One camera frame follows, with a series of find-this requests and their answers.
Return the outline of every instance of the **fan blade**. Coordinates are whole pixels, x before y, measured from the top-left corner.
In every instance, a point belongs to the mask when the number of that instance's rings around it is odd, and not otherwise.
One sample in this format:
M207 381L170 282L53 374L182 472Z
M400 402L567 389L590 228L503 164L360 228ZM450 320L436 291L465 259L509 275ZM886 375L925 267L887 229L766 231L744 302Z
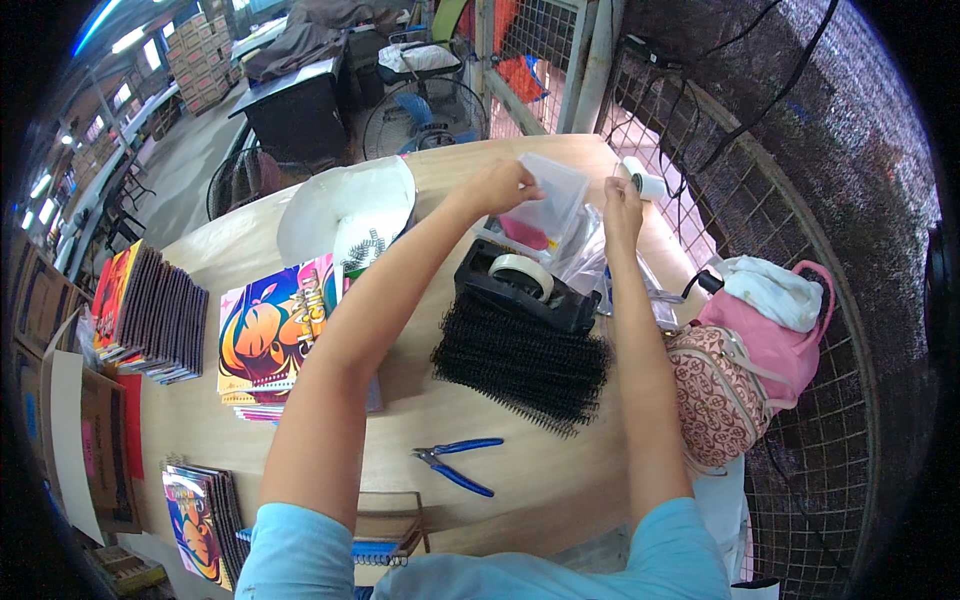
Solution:
M410 141L408 141L406 144L403 144L403 146L401 146L400 149L396 151L396 154L398 156L409 155L410 153L416 152L416 151L417 151L417 139L415 137L411 137Z
M430 105L417 94L403 92L397 94L394 101L397 106L410 113L418 129L424 125L429 125L433 121L433 112L430 110Z
M467 142L475 142L480 137L480 132L477 130L466 130L463 133L457 133L453 136L453 139L457 141L458 144L466 144Z

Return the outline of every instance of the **bag strap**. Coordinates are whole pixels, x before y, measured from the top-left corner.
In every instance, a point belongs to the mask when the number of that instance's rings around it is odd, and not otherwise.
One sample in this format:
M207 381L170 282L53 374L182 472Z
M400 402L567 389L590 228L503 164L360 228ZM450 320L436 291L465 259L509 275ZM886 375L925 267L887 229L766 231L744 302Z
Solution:
M830 324L830 318L833 316L833 307L836 303L836 292L833 290L833 277L830 276L830 272L827 270L827 268L810 260L801 260L794 266L792 271L794 275L799 275L800 271L803 269L809 269L810 271L817 273L824 279L824 281L827 282L827 288L830 291L830 298L827 304L827 315L824 317L824 322L822 324L817 323L817 325L813 327L813 330L810 331L804 340L793 347L793 349L798 353L806 350L810 346L817 346L820 344L820 340L822 340L824 334L827 333L827 325Z
M749 356L739 350L737 344L730 338L726 331L724 331L723 346L721 348L723 349L724 356L731 359L734 364L759 377L778 381L779 383L784 384L786 389L790 391L790 396L787 398L767 397L766 404L768 406L785 410L790 410L797 406L797 394L793 391L793 384L783 377L783 375L768 371L759 365L755 365L753 361L750 360Z

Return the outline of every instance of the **concrete floor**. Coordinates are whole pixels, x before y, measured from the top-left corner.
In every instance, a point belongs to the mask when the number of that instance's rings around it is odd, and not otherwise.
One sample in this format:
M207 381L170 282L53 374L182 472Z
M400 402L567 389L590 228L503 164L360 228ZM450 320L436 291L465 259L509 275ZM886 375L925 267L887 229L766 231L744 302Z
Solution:
M220 105L199 117L184 114L163 139L156 144L148 142L141 151L149 172L144 185L154 190L156 197L144 196L135 218L146 227L143 239L150 246L162 249L208 222L206 188L243 126L242 117L227 119L227 115L246 89L245 83L239 84ZM368 110L360 111L353 120L356 127L351 128L351 149L357 160L363 159L359 133L368 115ZM546 558L582 572L614 573L626 567L632 533L624 525ZM224 589L188 573L177 549L158 537L119 538L124 547L163 563L180 600L230 597Z
M144 185L156 197L144 196L135 214L146 227L147 244L162 249L207 223L206 188L245 122L242 115L227 115L246 90L242 82L199 117L185 113L154 146L144 164Z

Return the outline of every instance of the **hand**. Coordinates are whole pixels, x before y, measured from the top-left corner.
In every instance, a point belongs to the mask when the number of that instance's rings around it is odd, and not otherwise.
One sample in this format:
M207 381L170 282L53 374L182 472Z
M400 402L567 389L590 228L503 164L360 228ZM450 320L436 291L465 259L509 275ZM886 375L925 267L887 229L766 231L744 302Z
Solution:
M636 239L643 225L643 201L636 186L619 177L604 183L607 204L603 209L603 227L607 234L607 257L611 253L636 252Z
M509 212L528 200L543 200L546 193L519 160L498 158L481 167L450 196L456 196L456 202L468 206L479 218Z

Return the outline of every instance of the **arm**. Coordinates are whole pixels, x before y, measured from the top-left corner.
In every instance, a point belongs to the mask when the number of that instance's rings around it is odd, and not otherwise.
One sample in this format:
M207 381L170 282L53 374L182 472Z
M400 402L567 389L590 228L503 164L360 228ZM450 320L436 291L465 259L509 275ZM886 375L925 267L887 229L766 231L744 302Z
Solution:
M519 162L488 165L350 286L290 392L264 467L261 504L302 506L353 531L371 378L467 229L484 215L542 198L535 183Z
M634 525L663 502L692 496L677 415L677 388L647 288L636 264L643 202L626 180L608 178L604 229L613 284L616 360L627 433Z

